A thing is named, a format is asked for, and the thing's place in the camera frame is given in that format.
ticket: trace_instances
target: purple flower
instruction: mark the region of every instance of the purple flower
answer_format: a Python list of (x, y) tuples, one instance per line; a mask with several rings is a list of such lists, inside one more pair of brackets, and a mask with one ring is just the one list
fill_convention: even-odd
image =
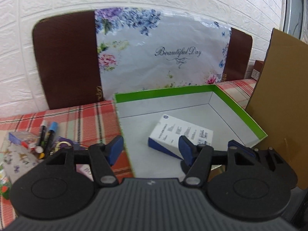
[(103, 19), (112, 19), (122, 12), (122, 8), (103, 8), (95, 11), (95, 16)]

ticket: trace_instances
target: silver screw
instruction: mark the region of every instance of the silver screw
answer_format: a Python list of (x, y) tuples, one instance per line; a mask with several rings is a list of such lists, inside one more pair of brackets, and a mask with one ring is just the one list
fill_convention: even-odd
[(188, 177), (185, 182), (188, 184), (188, 185), (198, 185), (201, 180), (198, 178), (198, 177)]
[(104, 184), (112, 184), (116, 181), (114, 176), (103, 176), (100, 181)]

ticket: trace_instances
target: brown cardboard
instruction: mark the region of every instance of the brown cardboard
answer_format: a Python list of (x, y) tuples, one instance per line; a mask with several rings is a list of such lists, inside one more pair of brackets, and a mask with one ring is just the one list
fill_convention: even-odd
[(273, 29), (264, 67), (247, 113), (268, 134), (256, 147), (272, 146), (308, 187), (308, 45)]

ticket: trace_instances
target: red plaid fabric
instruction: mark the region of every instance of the red plaid fabric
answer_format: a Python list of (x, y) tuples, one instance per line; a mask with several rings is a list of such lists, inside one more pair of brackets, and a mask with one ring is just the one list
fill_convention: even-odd
[[(247, 79), (222, 82), (218, 86), (245, 108), (255, 84), (255, 80)], [(112, 102), (106, 101), (2, 118), (0, 119), (0, 144), (11, 131), (29, 131), (38, 135), (43, 119), (58, 123), (59, 136), (77, 141), (84, 146), (108, 143), (116, 135), (121, 134), (115, 112)], [(122, 152), (112, 170), (120, 181), (125, 177), (133, 177), (125, 152)], [(10, 201), (0, 197), (0, 229), (8, 226), (15, 218), (16, 214)]]

